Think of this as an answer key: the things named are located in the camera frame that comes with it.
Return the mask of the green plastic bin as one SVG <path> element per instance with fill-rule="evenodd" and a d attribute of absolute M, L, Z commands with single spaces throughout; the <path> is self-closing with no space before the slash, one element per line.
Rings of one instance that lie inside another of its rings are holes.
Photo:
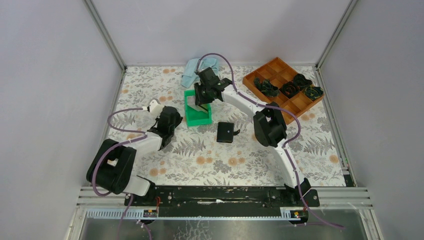
<path fill-rule="evenodd" d="M 184 111 L 186 124 L 188 127 L 203 126 L 213 123 L 212 109 L 209 104 L 206 105 L 208 112 L 197 111 L 189 106 L 189 98 L 195 96 L 194 90 L 184 91 Z"/>

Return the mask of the black card holder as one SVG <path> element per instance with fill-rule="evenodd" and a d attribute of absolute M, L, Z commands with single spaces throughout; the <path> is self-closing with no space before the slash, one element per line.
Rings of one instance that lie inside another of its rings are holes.
<path fill-rule="evenodd" d="M 219 122 L 217 125 L 216 141 L 218 143 L 232 143 L 234 136 L 240 133 L 240 129 L 235 130 L 235 124 L 232 122 Z"/>

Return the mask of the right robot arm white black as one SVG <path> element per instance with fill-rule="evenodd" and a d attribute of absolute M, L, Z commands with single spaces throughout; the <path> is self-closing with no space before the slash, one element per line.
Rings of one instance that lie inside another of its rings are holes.
<path fill-rule="evenodd" d="M 196 70 L 199 82 L 194 84 L 195 104 L 197 106 L 212 103 L 214 100 L 230 104 L 252 118 L 256 140 L 270 149 L 278 164 L 282 167 L 282 178 L 287 191 L 287 201 L 293 206 L 301 205 L 307 199 L 311 185 L 299 170 L 291 153 L 287 137 L 287 125 L 280 108 L 275 102 L 266 103 L 254 100 L 239 90 L 233 80 L 220 79 L 208 67 Z"/>

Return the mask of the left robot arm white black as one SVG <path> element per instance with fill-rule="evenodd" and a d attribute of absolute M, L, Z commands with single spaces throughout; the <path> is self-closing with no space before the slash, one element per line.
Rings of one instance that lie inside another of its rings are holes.
<path fill-rule="evenodd" d="M 101 144 L 86 173 L 86 179 L 96 195 L 105 197 L 125 193 L 136 195 L 144 206 L 154 202 L 155 192 L 151 189 L 154 183 L 132 173 L 135 159 L 138 155 L 164 149 L 174 137 L 183 117 L 172 106 L 150 107 L 149 112 L 155 114 L 156 118 L 155 124 L 147 132 L 141 132 L 140 136 L 124 142 L 108 138 Z"/>

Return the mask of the stack of cards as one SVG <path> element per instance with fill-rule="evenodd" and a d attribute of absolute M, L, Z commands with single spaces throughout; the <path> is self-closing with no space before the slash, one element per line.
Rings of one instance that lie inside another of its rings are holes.
<path fill-rule="evenodd" d="M 209 109 L 208 109 L 208 105 L 207 104 L 201 104 L 201 105 L 196 105 L 195 103 L 189 103 L 188 106 L 197 111 L 197 112 L 203 112 L 205 114 L 209 113 Z"/>

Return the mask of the light blue cloth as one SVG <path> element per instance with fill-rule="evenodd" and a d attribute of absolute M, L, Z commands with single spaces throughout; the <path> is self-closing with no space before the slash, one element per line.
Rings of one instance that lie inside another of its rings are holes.
<path fill-rule="evenodd" d="M 198 61 L 199 58 L 194 58 L 190 59 L 187 62 L 185 69 L 182 73 L 181 85 L 183 87 L 189 88 L 194 82 L 198 82 L 200 80 L 199 76 L 195 73 L 195 70 L 197 70 Z M 206 57 L 199 62 L 198 67 L 200 70 L 211 68 L 213 72 L 218 75 L 220 63 L 214 57 Z"/>

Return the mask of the orange compartment tray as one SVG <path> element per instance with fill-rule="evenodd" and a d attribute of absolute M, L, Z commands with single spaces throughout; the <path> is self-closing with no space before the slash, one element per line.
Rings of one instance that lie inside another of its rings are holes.
<path fill-rule="evenodd" d="M 321 87 L 278 57 L 246 75 L 242 82 L 260 100 L 275 102 L 297 118 L 325 95 Z"/>

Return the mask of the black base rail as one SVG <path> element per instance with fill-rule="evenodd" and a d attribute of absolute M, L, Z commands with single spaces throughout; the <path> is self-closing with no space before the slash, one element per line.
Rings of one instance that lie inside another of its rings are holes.
<path fill-rule="evenodd" d="M 292 218 L 305 218 L 307 207 L 319 207 L 315 189 L 302 191 L 274 186 L 172 186 L 151 187 L 145 196 L 135 195 L 124 204 L 158 211 L 159 217 L 282 217 L 292 208 Z"/>

